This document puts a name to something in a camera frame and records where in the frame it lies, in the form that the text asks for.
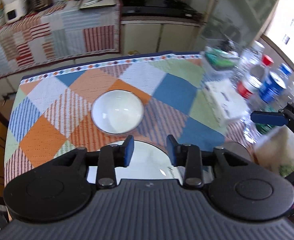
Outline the white ribbed bowl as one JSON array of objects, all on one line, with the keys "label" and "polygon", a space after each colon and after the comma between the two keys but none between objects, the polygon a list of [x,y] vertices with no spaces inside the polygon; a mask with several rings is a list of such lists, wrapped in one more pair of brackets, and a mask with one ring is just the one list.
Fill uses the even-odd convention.
[{"label": "white ribbed bowl", "polygon": [[180,183],[183,182],[179,169],[171,165],[164,151],[138,140],[134,142],[134,151],[129,166],[116,167],[115,175],[117,184],[120,184],[123,179],[177,179]]},{"label": "white ribbed bowl", "polygon": [[95,126],[108,134],[121,135],[136,129],[144,117],[140,98],[127,90],[103,93],[93,103],[91,119]]}]

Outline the blue label water bottle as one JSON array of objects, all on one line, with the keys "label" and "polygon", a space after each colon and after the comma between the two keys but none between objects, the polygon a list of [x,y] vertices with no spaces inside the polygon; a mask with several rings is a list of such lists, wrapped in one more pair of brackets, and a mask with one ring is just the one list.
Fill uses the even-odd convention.
[{"label": "blue label water bottle", "polygon": [[271,103],[277,96],[287,89],[292,70],[284,63],[276,70],[271,70],[259,88],[259,98],[264,103]]}]

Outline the rice bag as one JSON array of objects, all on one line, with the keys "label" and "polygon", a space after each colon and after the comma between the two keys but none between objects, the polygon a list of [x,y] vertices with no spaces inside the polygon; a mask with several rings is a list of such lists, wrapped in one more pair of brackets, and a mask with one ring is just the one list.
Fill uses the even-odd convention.
[{"label": "rice bag", "polygon": [[286,126],[276,127],[257,140],[253,153],[259,165],[286,177],[294,171],[294,133]]}]

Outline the red label water bottle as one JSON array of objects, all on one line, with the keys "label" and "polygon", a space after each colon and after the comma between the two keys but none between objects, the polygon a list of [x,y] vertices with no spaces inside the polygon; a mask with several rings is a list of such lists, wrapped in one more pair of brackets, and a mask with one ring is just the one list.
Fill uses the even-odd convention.
[{"label": "red label water bottle", "polygon": [[259,90],[274,64],[271,57],[263,54],[264,49],[260,42],[254,41],[242,52],[231,77],[233,87],[245,99],[249,99]]}]

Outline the white tissue pack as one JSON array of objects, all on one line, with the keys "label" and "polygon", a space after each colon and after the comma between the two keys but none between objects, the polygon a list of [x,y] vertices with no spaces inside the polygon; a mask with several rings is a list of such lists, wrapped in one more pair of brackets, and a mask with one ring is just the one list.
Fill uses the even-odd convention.
[{"label": "white tissue pack", "polygon": [[236,92],[229,79],[205,82],[203,92],[221,127],[249,112],[246,100]]}]

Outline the plastic basket with items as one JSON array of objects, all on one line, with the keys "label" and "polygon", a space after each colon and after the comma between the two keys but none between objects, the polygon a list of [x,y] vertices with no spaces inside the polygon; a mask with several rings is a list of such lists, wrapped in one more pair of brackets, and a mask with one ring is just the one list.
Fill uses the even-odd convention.
[{"label": "plastic basket with items", "polygon": [[241,47],[229,38],[207,39],[201,51],[202,67],[206,75],[213,80],[231,77],[241,52]]}]

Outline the patchwork tablecloth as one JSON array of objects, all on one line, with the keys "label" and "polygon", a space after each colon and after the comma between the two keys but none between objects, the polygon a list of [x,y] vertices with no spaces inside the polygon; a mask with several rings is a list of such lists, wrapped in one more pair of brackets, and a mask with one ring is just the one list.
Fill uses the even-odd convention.
[{"label": "patchwork tablecloth", "polygon": [[128,133],[159,147],[169,134],[204,151],[231,140],[243,144],[240,122],[217,122],[202,62],[200,54],[163,54],[23,78],[8,125],[5,181],[73,148],[96,151]]}]

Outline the striped counter cover cloth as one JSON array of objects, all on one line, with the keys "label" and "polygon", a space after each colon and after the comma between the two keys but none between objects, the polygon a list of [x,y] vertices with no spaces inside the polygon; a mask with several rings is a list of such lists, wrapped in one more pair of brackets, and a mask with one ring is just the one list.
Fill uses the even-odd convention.
[{"label": "striped counter cover cloth", "polygon": [[0,79],[31,68],[120,51],[119,0],[52,7],[0,28]]}]

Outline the gas stove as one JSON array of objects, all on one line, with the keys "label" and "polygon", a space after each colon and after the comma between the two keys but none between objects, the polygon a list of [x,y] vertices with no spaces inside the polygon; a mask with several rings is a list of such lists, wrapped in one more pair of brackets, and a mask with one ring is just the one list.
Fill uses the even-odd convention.
[{"label": "gas stove", "polygon": [[122,16],[198,18],[202,14],[186,3],[174,0],[121,0]]}]

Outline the cutting board with knife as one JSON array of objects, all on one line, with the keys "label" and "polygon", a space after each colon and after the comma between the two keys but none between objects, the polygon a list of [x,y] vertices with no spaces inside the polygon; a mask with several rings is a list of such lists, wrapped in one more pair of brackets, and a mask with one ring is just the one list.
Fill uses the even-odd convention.
[{"label": "cutting board with knife", "polygon": [[114,7],[116,5],[116,0],[82,0],[79,9],[92,9],[92,8],[104,8],[104,7]]}]

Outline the white rice cooker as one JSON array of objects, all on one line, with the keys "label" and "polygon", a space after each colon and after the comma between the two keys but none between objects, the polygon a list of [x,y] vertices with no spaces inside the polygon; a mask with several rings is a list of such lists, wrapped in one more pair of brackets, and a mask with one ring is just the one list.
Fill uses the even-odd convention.
[{"label": "white rice cooker", "polygon": [[27,14],[24,0],[15,0],[4,6],[4,18],[7,24],[20,20]]}]

